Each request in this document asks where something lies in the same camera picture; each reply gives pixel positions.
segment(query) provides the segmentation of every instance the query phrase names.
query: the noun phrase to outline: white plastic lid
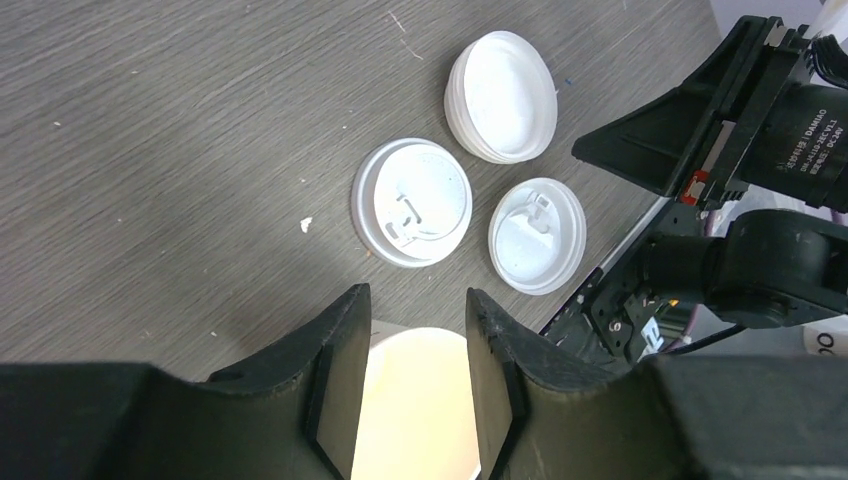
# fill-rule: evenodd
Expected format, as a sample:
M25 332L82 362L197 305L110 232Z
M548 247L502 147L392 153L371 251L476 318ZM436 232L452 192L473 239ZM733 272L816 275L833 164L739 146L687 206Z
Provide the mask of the white plastic lid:
M445 111L466 150L493 163L541 155L557 122L556 89L539 52L511 32L471 44L451 71Z
M400 267L444 259L471 222L471 185L462 167L447 150L420 138L395 140L372 153L351 197L362 241Z
M546 295L577 271L586 249L586 217L565 185L534 178L514 187L489 225L495 270L516 290Z

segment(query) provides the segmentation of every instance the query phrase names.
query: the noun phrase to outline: tabletop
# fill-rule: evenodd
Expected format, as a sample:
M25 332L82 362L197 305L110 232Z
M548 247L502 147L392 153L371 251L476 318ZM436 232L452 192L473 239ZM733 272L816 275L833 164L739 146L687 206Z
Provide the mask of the tabletop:
M494 30L540 52L559 120L538 159L494 165L451 135L443 95ZM718 45L707 0L31 0L0 7L0 360L150 361L202 379L370 282L375 320L463 330L482 288L538 329L652 202L570 154ZM446 260L373 255L350 217L368 153L447 148L474 212ZM588 246L531 297L495 273L487 229L520 181L568 185ZM312 217L308 233L300 221Z

